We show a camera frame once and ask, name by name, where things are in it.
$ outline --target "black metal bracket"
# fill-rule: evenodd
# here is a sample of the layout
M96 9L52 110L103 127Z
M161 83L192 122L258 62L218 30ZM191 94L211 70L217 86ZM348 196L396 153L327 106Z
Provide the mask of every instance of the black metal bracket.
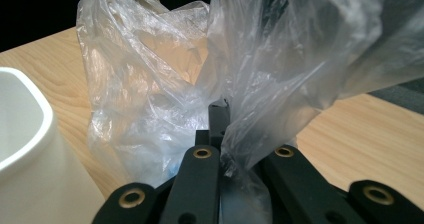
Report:
M114 191L94 224L216 224L220 147L230 123L225 101L209 106L209 130L196 132L176 177L158 188L130 183ZM346 193L330 185L296 148L282 145L255 168L267 185L273 223L424 223L423 211L396 190L354 182Z

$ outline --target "black wall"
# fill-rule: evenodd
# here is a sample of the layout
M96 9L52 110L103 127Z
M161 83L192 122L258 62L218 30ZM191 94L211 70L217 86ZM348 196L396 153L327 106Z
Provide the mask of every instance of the black wall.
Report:
M191 1L161 0L168 9ZM0 52L75 26L78 2L0 0Z
M0 0L0 51L75 26L79 0Z

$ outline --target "white cup rim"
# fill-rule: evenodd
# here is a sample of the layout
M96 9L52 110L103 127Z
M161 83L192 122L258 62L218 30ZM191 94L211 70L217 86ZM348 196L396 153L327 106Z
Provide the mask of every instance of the white cup rim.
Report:
M49 143L50 140L48 139L53 138L53 135L51 135L50 132L53 131L52 126L55 124L55 118L52 107L50 106L44 95L41 93L41 91L37 88L37 86L23 72L15 68L0 67L0 73L1 72L12 74L19 81L22 82L22 84L28 89L28 91L34 97L35 101L40 106L43 118L40 128L31 138L31 140L28 141L28 143L26 143L18 151L16 151L15 153L0 162L0 181L1 179L3 179L2 177L5 177L9 173L17 171L17 169L22 166L21 164L18 165L18 161L22 160L24 157L26 159L32 159L28 156L31 155L32 157L34 157L46 146L47 143Z

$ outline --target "screw hole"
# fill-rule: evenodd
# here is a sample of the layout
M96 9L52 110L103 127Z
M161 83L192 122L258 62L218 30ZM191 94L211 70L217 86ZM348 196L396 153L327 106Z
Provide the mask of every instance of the screw hole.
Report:
M332 224L345 224L346 219L335 211L329 211L325 213L325 218Z
M291 157L294 155L294 152L286 147L279 147L275 149L275 154L277 154L280 157Z
M366 186L363 193L368 199L381 205L391 205L395 202L388 191L377 186Z
M119 205L122 208L133 208L140 205L146 197L143 190L139 188L133 188L124 192L119 198Z
M196 224L196 216L191 213L184 213L178 218L178 224Z
M212 152L206 148L202 148L202 149L195 150L193 155L196 158L208 158L212 155Z

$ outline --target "black plastic part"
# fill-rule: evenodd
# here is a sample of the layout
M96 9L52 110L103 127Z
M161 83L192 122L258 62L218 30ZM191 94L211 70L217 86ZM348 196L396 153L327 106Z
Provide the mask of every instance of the black plastic part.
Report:
M219 158L209 145L187 150L160 223L218 223Z
M225 131L230 124L230 111L228 103L216 101L209 105L209 145L221 151L221 143Z
M365 223L296 148L283 145L262 161L293 223Z
M348 201L368 223L424 223L424 213L420 208L378 182L365 180L352 183Z
M125 192L130 190L141 190L144 193L144 200L132 207L124 208L120 204L120 199ZM130 183L115 190L107 201L100 208L93 220L93 224L150 224L155 223L155 217L150 215L156 201L156 192L153 187L141 184Z
M194 145L209 145L209 130L197 130Z

